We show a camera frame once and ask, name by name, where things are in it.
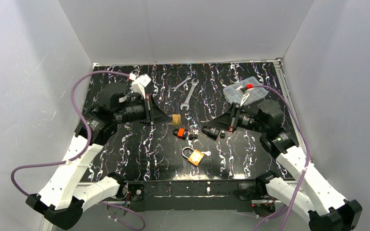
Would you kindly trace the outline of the black key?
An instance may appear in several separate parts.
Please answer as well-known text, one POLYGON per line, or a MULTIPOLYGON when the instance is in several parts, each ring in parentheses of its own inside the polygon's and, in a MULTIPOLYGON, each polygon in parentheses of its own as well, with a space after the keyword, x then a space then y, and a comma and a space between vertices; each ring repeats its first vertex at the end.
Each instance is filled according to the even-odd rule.
POLYGON ((224 138, 226 137, 226 131, 222 129, 222 130, 220 131, 219 137, 220 137, 221 139, 224 139, 224 138))

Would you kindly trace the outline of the black Kaijing padlock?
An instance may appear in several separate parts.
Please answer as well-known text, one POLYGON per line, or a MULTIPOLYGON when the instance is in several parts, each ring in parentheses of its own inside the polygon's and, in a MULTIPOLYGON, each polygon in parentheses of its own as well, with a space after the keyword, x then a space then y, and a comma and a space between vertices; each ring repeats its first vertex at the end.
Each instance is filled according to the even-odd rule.
POLYGON ((204 125, 201 129, 202 133, 205 134, 208 138, 216 141, 219 137, 221 129, 204 125))

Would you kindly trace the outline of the small brass padlock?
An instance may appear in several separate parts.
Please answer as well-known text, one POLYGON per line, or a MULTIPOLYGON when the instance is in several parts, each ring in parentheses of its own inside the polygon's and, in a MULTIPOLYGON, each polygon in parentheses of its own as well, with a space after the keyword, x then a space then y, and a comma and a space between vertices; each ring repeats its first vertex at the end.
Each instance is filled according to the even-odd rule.
POLYGON ((171 115, 171 125, 172 126, 179 126, 181 124, 181 115, 180 114, 172 114, 171 115))

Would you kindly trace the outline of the orange black padlock with keys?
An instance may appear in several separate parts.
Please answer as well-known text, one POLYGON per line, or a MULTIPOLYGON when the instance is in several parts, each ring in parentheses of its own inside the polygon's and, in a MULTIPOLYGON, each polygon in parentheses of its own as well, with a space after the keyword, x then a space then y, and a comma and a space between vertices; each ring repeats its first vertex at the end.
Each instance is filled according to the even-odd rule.
POLYGON ((175 137, 182 140, 188 139, 189 141, 192 141, 198 138, 197 134, 191 134, 189 130, 185 128, 175 128, 172 133, 175 137))

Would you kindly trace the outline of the large brass padlock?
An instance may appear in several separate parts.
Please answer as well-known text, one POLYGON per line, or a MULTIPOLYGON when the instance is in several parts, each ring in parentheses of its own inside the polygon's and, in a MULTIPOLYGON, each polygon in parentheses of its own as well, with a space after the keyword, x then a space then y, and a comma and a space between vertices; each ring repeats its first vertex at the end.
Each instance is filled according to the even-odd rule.
POLYGON ((199 151, 191 147, 185 147, 181 151, 181 155, 193 166, 198 167, 204 157, 210 156, 210 151, 199 151))

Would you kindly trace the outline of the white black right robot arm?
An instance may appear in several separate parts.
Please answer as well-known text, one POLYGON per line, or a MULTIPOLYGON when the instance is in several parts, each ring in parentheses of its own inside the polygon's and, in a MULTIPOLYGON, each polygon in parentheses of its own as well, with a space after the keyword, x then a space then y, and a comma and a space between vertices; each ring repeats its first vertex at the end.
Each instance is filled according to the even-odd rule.
POLYGON ((273 100, 261 101, 256 112, 233 103, 226 113, 207 125, 230 132, 244 128, 261 134, 262 147, 297 180, 297 186, 290 186, 278 174, 270 172, 256 178, 256 188, 287 205, 288 212, 300 215, 310 230, 354 230, 362 206, 357 200, 347 200, 307 161, 303 148, 282 126, 283 116, 280 105, 273 100))

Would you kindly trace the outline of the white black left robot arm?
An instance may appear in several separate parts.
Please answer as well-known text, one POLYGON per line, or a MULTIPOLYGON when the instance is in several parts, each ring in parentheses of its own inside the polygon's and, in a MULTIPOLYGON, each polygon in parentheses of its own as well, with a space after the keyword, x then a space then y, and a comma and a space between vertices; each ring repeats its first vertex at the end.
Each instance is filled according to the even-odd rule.
POLYGON ((122 83, 112 83, 102 89, 98 100, 83 117, 49 182, 26 199, 27 205, 64 230, 72 228, 93 205, 128 193, 127 180, 118 173, 110 173, 90 186, 78 188, 93 159, 117 132, 118 126, 135 121, 152 126, 172 119, 140 86, 129 88, 122 83))

